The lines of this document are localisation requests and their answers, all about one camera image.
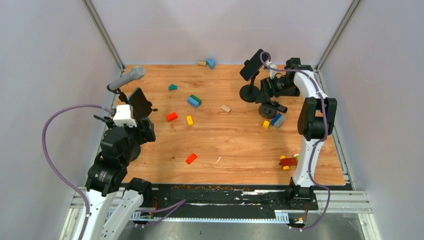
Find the black phone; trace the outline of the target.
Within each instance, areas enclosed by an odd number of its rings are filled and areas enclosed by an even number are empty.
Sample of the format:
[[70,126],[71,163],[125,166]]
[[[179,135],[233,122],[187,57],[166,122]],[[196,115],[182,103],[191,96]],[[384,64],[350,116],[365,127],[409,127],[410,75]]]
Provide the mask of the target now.
[[153,109],[153,104],[147,100],[145,94],[140,87],[137,87],[128,97],[129,104],[133,107],[138,117],[148,117]]
[[278,101],[269,101],[264,103],[264,105],[272,110],[272,111],[276,111],[276,112],[281,112],[281,113],[286,113],[288,111],[288,108],[284,105],[281,105]]

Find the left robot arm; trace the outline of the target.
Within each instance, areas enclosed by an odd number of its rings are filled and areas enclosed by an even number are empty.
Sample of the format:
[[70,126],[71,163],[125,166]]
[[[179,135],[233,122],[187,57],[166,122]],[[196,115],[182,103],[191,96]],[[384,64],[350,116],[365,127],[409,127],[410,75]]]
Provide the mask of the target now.
[[156,140],[154,124],[147,117],[136,119],[135,126],[118,126],[108,117],[103,121],[108,129],[80,194],[85,213],[78,225],[79,240],[116,240],[136,209],[153,201],[151,182],[137,177],[128,183],[123,180],[141,145]]

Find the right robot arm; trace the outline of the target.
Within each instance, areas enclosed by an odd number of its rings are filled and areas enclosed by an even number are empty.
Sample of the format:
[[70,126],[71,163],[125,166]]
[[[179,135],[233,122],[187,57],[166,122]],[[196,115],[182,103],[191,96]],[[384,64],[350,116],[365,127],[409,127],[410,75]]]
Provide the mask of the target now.
[[263,118],[274,119],[279,112],[287,112],[287,108],[274,98],[304,98],[297,121],[297,131],[301,136],[298,163],[287,189],[277,198],[288,208],[298,209],[309,206],[315,199],[315,169],[321,148],[333,131],[338,103],[320,88],[309,65],[301,65],[299,58],[291,58],[286,63],[284,69],[278,69],[269,59],[262,61],[270,76],[260,81],[260,92],[255,102],[259,104],[258,112]]

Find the black round pole stand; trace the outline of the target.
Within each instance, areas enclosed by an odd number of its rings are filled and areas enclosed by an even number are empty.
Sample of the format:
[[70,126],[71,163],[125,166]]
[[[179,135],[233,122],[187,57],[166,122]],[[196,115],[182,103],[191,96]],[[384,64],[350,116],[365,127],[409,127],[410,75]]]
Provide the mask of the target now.
[[259,88],[258,88],[258,87],[256,87],[256,86],[254,85],[254,83],[255,83],[255,79],[256,79],[256,77],[257,77],[257,75],[258,75],[259,73],[260,73],[260,71],[258,71],[258,72],[256,73],[256,75],[255,75],[255,76],[253,76],[253,77],[250,79],[250,81],[248,81],[248,82],[249,82],[249,84],[244,85],[244,86],[240,89],[240,91],[239,91],[239,96],[240,96],[240,98],[241,98],[243,101],[248,102],[248,103],[253,103],[253,102],[255,102],[255,100],[256,100],[256,98],[257,98],[257,96],[258,96],[259,92],[260,92]]

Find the purple-edged phone on pole stand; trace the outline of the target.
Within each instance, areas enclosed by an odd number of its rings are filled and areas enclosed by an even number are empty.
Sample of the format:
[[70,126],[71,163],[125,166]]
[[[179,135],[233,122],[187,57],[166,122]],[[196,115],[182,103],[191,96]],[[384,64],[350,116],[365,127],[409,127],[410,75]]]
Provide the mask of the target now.
[[244,62],[244,67],[239,74],[245,81],[250,81],[252,77],[263,67],[269,59],[267,53],[263,53],[263,49],[259,49],[249,60]]

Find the black microphone tripod stand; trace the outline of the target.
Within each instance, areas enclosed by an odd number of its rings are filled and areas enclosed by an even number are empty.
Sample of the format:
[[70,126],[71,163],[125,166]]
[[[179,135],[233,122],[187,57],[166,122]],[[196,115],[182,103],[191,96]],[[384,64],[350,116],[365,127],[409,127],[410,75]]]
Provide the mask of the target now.
[[131,105],[131,103],[129,102],[126,94],[124,92],[121,91],[120,88],[117,88],[116,90],[112,91],[115,95],[118,96],[118,99],[124,103],[125,105]]

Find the small yellow cube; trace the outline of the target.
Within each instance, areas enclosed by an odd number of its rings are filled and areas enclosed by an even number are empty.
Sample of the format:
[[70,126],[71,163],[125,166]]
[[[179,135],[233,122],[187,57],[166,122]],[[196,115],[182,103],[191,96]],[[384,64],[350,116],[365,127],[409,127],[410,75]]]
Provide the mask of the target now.
[[268,128],[269,128],[269,126],[270,126],[270,122],[269,122],[268,120],[264,120],[264,121],[263,121],[263,124],[262,124],[262,127],[263,127],[264,129],[268,129]]

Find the blue grey lego brick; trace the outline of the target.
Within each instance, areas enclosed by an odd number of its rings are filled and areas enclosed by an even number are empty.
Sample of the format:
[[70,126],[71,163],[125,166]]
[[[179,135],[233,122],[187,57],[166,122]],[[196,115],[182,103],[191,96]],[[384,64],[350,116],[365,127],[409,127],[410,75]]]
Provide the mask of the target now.
[[272,119],[272,121],[270,122],[270,124],[274,127],[274,128],[276,128],[276,129],[278,129],[282,124],[283,124],[283,122],[285,121],[285,116],[284,115],[282,115],[281,113],[278,113],[273,119]]

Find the red wooden block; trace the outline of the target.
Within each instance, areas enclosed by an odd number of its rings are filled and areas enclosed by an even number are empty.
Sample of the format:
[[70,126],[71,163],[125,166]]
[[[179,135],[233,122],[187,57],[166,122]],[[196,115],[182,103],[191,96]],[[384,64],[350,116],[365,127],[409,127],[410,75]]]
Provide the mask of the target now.
[[166,119],[167,119],[168,122],[172,122],[172,121],[176,120],[177,118],[178,118],[178,114],[176,112],[169,113],[166,116]]

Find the beige wooden block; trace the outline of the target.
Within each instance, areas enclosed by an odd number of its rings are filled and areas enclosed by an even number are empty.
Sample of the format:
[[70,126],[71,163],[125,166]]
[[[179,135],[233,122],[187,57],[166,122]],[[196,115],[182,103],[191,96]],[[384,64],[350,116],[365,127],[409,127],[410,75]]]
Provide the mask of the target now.
[[232,110],[230,107],[226,106],[226,105],[221,105],[220,107],[223,111],[230,113],[230,111]]

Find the yellow wooden block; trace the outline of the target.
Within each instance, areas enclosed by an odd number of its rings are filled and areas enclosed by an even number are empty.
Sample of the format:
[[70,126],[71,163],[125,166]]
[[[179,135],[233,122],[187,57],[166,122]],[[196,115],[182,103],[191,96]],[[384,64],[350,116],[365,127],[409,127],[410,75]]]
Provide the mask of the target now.
[[194,121],[193,121],[193,118],[192,118],[191,115],[188,115],[186,117],[186,121],[187,121],[188,126],[192,126],[194,124]]

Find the orange red block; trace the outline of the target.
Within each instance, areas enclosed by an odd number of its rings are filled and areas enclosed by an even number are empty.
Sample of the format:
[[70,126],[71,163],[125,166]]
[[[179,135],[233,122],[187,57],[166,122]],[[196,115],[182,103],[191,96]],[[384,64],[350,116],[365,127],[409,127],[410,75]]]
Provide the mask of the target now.
[[190,165],[198,156],[195,153],[192,153],[185,162]]

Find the teal triangular block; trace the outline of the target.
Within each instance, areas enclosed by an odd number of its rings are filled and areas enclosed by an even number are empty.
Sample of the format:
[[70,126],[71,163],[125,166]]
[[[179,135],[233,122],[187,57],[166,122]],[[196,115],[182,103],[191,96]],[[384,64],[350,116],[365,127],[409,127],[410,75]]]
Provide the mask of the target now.
[[170,84],[169,86],[168,86],[168,90],[169,91],[175,91],[175,90],[177,90],[178,89],[178,86],[177,85],[175,85],[175,84]]

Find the blue green lego brick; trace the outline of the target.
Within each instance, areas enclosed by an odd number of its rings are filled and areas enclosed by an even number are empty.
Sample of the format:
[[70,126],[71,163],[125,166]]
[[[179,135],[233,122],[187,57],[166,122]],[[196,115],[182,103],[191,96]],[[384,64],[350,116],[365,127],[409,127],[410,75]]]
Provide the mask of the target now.
[[202,104],[202,101],[193,94],[187,98],[187,102],[194,108],[198,108]]

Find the grey microphone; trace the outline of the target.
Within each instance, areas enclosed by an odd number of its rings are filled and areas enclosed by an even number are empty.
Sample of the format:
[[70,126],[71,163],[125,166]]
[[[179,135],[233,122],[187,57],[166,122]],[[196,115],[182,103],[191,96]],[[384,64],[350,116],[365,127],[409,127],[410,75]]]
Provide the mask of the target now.
[[106,86],[106,89],[110,92],[114,92],[117,91],[120,87],[135,81],[135,80],[140,80],[142,79],[146,74],[146,70],[143,66],[141,65],[137,65],[134,66],[130,69],[130,71],[124,75],[122,75],[121,77],[119,77],[118,79],[116,79],[115,81],[111,82],[110,84],[108,84]]

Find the blue triangular block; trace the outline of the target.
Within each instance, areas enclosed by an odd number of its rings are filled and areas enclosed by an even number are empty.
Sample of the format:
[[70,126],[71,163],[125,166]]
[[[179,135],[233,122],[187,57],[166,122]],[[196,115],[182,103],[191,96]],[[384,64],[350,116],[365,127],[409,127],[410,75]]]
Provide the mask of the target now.
[[213,70],[214,68],[215,68],[215,65],[216,65],[216,61],[214,60],[214,59],[212,59],[212,58],[208,58],[207,60],[206,60],[206,65],[211,69],[211,70]]

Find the tan wooden cylinder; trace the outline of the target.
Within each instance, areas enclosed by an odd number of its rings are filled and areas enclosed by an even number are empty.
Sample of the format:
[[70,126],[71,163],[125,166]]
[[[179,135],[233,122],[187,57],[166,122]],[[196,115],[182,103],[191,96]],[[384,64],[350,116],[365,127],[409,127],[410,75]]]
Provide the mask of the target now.
[[198,64],[199,66],[203,66],[203,67],[205,67],[205,66],[207,65],[207,62],[206,62],[206,61],[199,60],[199,61],[197,62],[197,64]]

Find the red lego toy car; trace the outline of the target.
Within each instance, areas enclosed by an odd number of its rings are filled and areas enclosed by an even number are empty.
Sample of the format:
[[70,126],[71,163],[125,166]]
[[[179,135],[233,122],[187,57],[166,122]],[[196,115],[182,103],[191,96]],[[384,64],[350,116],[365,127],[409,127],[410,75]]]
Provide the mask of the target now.
[[289,171],[291,167],[298,165],[300,155],[298,153],[294,154],[292,157],[286,157],[281,155],[279,157],[279,165],[284,171]]

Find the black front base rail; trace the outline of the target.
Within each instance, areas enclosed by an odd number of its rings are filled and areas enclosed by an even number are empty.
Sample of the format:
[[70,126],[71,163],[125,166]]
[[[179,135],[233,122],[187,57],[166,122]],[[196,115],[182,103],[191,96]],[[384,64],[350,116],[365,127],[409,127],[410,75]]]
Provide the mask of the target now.
[[249,184],[164,184],[155,183],[142,209],[160,210],[184,201],[172,218],[191,219],[265,219],[275,217],[275,211],[303,215],[318,210],[313,198],[303,203],[288,201],[287,185]]

